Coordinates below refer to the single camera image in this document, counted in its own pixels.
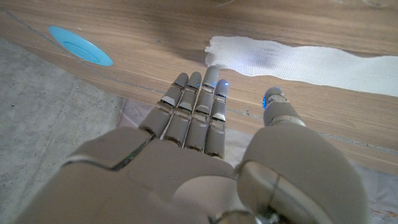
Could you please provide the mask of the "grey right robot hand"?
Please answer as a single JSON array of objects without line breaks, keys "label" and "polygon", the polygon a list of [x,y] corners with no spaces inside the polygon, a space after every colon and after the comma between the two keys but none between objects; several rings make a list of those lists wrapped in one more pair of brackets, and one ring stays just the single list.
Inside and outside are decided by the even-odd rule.
[{"label": "grey right robot hand", "polygon": [[278,87],[237,166],[224,161],[228,82],[180,74],[138,128],[80,146],[16,223],[369,223],[345,155]]}]

